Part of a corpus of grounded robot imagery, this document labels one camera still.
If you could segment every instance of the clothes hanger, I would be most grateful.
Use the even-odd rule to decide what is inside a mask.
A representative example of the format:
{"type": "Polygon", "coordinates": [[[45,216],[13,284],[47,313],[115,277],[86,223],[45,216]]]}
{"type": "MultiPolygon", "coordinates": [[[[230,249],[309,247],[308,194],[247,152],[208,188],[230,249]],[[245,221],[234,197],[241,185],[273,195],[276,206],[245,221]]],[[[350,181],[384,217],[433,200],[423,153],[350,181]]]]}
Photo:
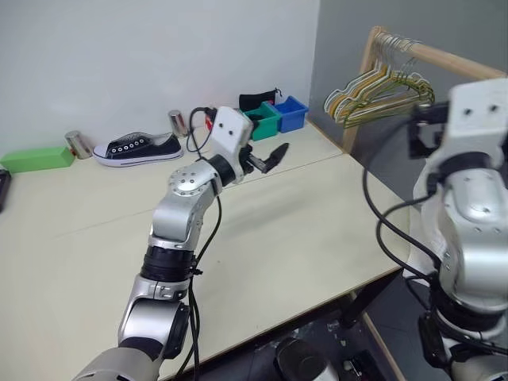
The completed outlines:
{"type": "Polygon", "coordinates": [[[378,57],[375,62],[374,69],[369,71],[368,73],[364,73],[356,78],[354,78],[352,81],[348,83],[346,88],[344,90],[335,90],[325,102],[325,111],[330,115],[333,116],[335,113],[335,109],[337,108],[337,105],[348,96],[354,96],[355,92],[360,91],[363,86],[366,86],[369,83],[372,83],[372,81],[376,81],[380,76],[386,74],[387,66],[383,64],[383,60],[381,60],[381,57],[383,56],[383,49],[381,48],[381,44],[384,44],[386,40],[393,40],[394,37],[391,35],[386,35],[384,39],[378,44],[375,45],[376,52],[375,55],[378,57]]]}
{"type": "MultiPolygon", "coordinates": [[[[391,56],[394,54],[394,49],[405,51],[415,41],[408,39],[398,39],[394,44],[390,44],[386,49],[391,48],[391,56]]],[[[398,72],[392,72],[391,78],[386,83],[381,83],[377,87],[369,87],[362,95],[361,99],[353,100],[348,105],[342,108],[336,121],[343,122],[351,126],[355,120],[365,120],[366,114],[375,114],[381,116],[381,113],[394,112],[411,108],[415,104],[434,102],[434,94],[429,81],[423,79],[418,73],[411,73],[408,75],[409,70],[414,66],[416,60],[411,58],[398,72]],[[393,93],[393,90],[406,87],[402,93],[393,93]]]]}
{"type": "Polygon", "coordinates": [[[370,89],[375,89],[380,86],[382,83],[385,83],[390,77],[392,72],[392,59],[389,57],[389,47],[396,44],[398,42],[398,37],[389,35],[385,40],[380,41],[379,48],[382,53],[385,53],[385,62],[387,62],[386,70],[381,71],[379,75],[375,77],[371,77],[369,80],[362,82],[349,96],[344,96],[339,98],[337,102],[337,106],[333,111],[333,119],[338,123],[341,118],[341,113],[343,109],[350,103],[356,102],[359,99],[362,99],[365,94],[368,94],[370,89]]]}

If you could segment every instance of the white wall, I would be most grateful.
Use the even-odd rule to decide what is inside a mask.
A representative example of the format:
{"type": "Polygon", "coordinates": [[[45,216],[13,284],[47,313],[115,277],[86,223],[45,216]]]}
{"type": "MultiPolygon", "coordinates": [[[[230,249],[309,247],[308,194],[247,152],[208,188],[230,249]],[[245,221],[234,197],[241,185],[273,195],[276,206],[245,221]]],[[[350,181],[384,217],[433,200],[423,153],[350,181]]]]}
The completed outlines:
{"type": "Polygon", "coordinates": [[[307,103],[318,0],[0,0],[0,155],[164,133],[167,112],[283,90],[307,103]]]}

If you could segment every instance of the white shoe sole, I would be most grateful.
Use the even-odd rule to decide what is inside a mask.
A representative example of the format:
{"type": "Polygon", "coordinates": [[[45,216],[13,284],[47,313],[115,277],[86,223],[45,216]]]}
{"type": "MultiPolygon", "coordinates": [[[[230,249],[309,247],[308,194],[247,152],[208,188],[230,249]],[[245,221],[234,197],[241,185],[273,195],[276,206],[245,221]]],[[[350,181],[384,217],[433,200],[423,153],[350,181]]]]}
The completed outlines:
{"type": "Polygon", "coordinates": [[[178,152],[170,153],[168,155],[158,156],[147,156],[147,157],[136,157],[132,159],[107,159],[105,157],[97,155],[95,152],[94,158],[102,165],[108,167],[132,167],[134,165],[156,163],[158,161],[174,160],[183,156],[183,150],[180,149],[178,152]]]}

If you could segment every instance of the green box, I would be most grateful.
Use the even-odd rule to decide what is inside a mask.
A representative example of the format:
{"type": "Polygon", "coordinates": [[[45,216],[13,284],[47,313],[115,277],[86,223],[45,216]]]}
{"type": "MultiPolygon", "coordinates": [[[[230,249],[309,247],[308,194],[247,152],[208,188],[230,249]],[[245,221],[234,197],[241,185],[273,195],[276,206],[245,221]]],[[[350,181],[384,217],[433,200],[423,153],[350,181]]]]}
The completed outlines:
{"type": "Polygon", "coordinates": [[[276,113],[268,103],[261,103],[259,109],[247,111],[245,115],[252,120],[257,120],[259,123],[257,128],[252,131],[251,138],[253,140],[266,139],[267,137],[274,137],[277,135],[280,115],[276,113]]]}
{"type": "Polygon", "coordinates": [[[68,167],[74,158],[67,147],[28,149],[7,153],[0,159],[0,164],[7,171],[17,173],[68,167]]]}

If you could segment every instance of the green block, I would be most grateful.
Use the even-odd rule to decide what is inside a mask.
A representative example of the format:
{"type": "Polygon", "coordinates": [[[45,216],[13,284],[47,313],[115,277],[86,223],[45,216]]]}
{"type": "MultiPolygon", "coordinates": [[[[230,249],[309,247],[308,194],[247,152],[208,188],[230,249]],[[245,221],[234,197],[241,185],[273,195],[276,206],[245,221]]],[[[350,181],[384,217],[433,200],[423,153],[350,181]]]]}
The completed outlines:
{"type": "Polygon", "coordinates": [[[0,159],[0,164],[7,171],[17,173],[68,167],[74,158],[67,147],[28,149],[7,153],[0,159]]]}

